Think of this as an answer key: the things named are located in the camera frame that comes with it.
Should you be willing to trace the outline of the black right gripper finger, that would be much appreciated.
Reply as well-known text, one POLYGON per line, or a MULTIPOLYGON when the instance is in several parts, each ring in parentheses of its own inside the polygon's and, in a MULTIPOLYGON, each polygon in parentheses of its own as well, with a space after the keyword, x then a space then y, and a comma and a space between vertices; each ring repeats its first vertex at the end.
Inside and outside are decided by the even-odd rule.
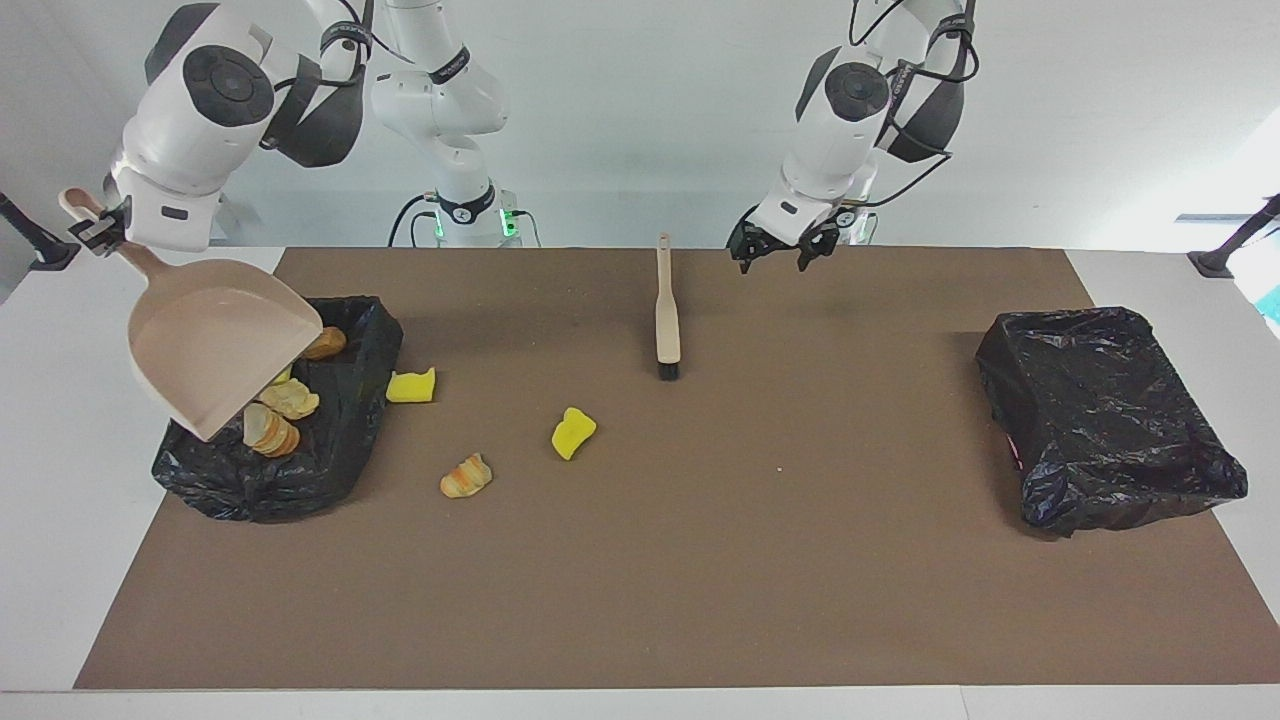
POLYGON ((73 205, 70 217, 76 220, 70 225, 70 234, 86 249, 119 249, 128 241, 129 205, 100 211, 73 205))

